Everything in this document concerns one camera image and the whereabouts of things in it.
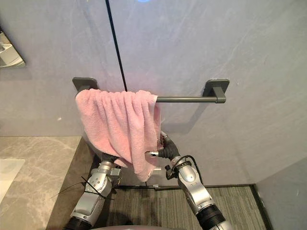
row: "black cable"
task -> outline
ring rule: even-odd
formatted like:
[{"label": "black cable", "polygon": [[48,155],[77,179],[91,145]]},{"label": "black cable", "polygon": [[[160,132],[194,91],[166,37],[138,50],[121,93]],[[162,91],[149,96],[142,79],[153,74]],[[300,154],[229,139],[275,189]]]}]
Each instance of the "black cable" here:
[{"label": "black cable", "polygon": [[83,176],[82,176],[82,179],[84,179],[85,180],[85,182],[86,183],[88,183],[89,184],[89,186],[91,186],[92,187],[92,189],[94,189],[95,190],[95,192],[96,193],[94,193],[94,194],[97,194],[97,195],[99,195],[99,196],[101,196],[102,198],[104,198],[104,199],[108,199],[108,200],[114,200],[114,199],[110,199],[110,198],[107,198],[107,197],[105,197],[105,196],[103,196],[103,195],[101,195],[89,182],[88,182],[88,180],[86,180]]},{"label": "black cable", "polygon": [[119,54],[119,49],[118,49],[118,44],[117,44],[117,39],[116,39],[116,34],[115,34],[115,29],[114,29],[114,24],[113,24],[109,0],[106,0],[106,9],[107,9],[107,14],[108,14],[109,20],[110,20],[110,25],[111,25],[114,44],[115,44],[116,54],[117,54],[117,58],[118,58],[118,64],[119,64],[119,68],[120,68],[120,72],[121,72],[121,77],[123,79],[125,91],[127,91],[126,80],[125,80],[123,66],[121,64],[121,59],[120,59],[120,54]]},{"label": "black cable", "polygon": [[197,166],[197,163],[196,163],[194,157],[192,157],[191,155],[185,155],[185,156],[183,156],[183,157],[180,157],[180,159],[179,159],[179,160],[175,163],[175,165],[173,166],[172,171],[171,171],[171,174],[174,172],[174,168],[176,168],[176,166],[178,165],[179,161],[181,161],[181,160],[184,159],[184,158],[185,158],[185,159],[186,159],[186,158],[191,158],[191,159],[192,159],[192,161],[193,161],[193,163],[194,163],[194,165],[195,165],[196,171],[197,171],[197,173],[198,173],[198,175],[199,175],[199,177],[200,177],[200,181],[201,181],[201,183],[203,184],[203,182],[202,182],[202,177],[201,177],[201,172],[200,172],[200,170],[199,170],[199,168],[198,168],[198,166]]}]

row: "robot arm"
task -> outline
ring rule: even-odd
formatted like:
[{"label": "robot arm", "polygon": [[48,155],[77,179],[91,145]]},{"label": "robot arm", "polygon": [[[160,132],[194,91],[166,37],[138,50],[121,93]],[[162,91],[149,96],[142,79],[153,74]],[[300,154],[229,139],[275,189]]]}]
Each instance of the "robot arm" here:
[{"label": "robot arm", "polygon": [[169,158],[172,168],[167,165],[166,178],[178,179],[179,187],[184,191],[187,202],[196,215],[197,220],[203,230],[232,230],[229,221],[225,220],[221,211],[217,208],[214,200],[202,184],[201,175],[197,164],[192,156],[180,157],[179,152],[173,141],[162,132],[164,139],[164,149],[160,151],[149,152],[152,156]]},{"label": "robot arm", "polygon": [[74,208],[64,230],[88,230],[97,221],[105,198],[120,181],[121,168],[114,167],[116,157],[105,154],[97,169],[91,171],[85,191]]}]

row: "black wire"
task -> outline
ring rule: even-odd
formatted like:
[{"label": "black wire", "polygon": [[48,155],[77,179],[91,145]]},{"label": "black wire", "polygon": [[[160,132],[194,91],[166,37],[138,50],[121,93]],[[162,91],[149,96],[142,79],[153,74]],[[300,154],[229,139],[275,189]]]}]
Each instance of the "black wire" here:
[{"label": "black wire", "polygon": [[181,160],[184,159],[184,158],[185,158],[185,159],[186,159],[186,158],[191,158],[191,159],[192,159],[192,161],[193,161],[193,163],[194,163],[194,165],[195,165],[196,171],[197,171],[197,173],[198,173],[198,175],[199,175],[199,177],[200,177],[200,181],[201,181],[201,183],[203,184],[203,182],[202,182],[202,177],[201,177],[201,172],[200,172],[200,170],[199,170],[199,168],[198,168],[198,166],[197,166],[197,163],[196,163],[194,157],[192,157],[191,155],[185,155],[185,156],[183,156],[183,157],[180,157],[180,159],[179,159],[179,160],[175,163],[175,165],[173,166],[172,171],[171,171],[171,174],[174,172],[174,168],[176,168],[176,166],[178,165],[179,161],[181,161]]},{"label": "black wire", "polygon": [[114,44],[115,44],[116,54],[117,54],[117,58],[118,58],[118,64],[119,64],[119,68],[120,68],[120,72],[121,72],[121,77],[123,79],[125,91],[127,91],[126,80],[125,80],[123,66],[121,64],[119,48],[118,48],[118,44],[117,44],[117,39],[116,39],[116,34],[115,34],[115,29],[114,29],[114,24],[113,24],[113,19],[112,19],[112,14],[111,14],[111,8],[110,8],[109,0],[106,0],[106,9],[107,9],[107,14],[108,14],[109,20],[110,20],[110,25],[111,25],[111,30],[112,30]]},{"label": "black wire", "polygon": [[107,198],[107,197],[105,197],[105,196],[103,196],[103,195],[101,195],[83,176],[82,176],[82,179],[84,179],[85,180],[85,182],[86,183],[88,183],[91,187],[92,187],[92,189],[94,189],[95,190],[95,192],[96,193],[94,193],[94,194],[97,194],[97,195],[99,195],[99,196],[101,196],[102,198],[104,198],[104,199],[108,199],[108,200],[114,200],[114,199],[110,199],[110,198]]},{"label": "black wire", "polygon": [[55,195],[53,195],[53,196],[50,197],[50,198],[53,198],[53,197],[55,197],[56,195],[59,195],[60,193],[66,191],[67,189],[69,189],[69,188],[71,188],[71,187],[73,187],[73,186],[75,186],[75,185],[77,185],[77,184],[82,184],[82,183],[83,183],[83,182],[78,182],[78,183],[76,183],[76,184],[73,184],[73,185],[71,185],[71,186],[68,186],[67,188],[64,188],[64,189],[61,190],[58,194],[55,194]]}]

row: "mirror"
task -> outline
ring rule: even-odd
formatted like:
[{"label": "mirror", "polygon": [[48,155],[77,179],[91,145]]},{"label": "mirror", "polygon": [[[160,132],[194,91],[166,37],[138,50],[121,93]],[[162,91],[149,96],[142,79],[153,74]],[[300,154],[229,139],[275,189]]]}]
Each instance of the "mirror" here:
[{"label": "mirror", "polygon": [[0,27],[0,68],[18,68],[24,66],[24,60]]}]

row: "black vertical line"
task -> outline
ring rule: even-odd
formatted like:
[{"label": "black vertical line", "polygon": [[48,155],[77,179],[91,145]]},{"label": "black vertical line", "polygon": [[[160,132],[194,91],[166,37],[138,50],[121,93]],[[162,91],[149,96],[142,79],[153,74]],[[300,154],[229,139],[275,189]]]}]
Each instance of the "black vertical line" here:
[{"label": "black vertical line", "polygon": [[259,209],[259,212],[260,212],[260,215],[262,217],[262,220],[263,220],[263,223],[264,223],[266,230],[273,230],[273,226],[270,222],[268,213],[267,213],[266,209],[264,208],[262,201],[261,201],[261,199],[260,199],[260,197],[257,193],[256,186],[254,184],[251,184],[249,187],[250,187],[251,192],[252,192],[254,199],[256,201],[257,207]]},{"label": "black vertical line", "polygon": [[114,44],[115,44],[115,49],[116,49],[116,54],[117,54],[117,58],[118,58],[121,77],[123,78],[125,91],[127,91],[126,80],[125,80],[123,66],[121,64],[121,59],[120,59],[119,49],[118,49],[118,45],[117,45],[117,39],[116,39],[116,34],[115,34],[115,29],[114,29],[114,24],[113,24],[109,0],[106,0],[106,8],[107,8],[107,14],[109,15],[109,20],[110,20],[110,25],[111,25],[111,29],[112,29],[112,35],[113,35],[113,40],[114,40]]}]

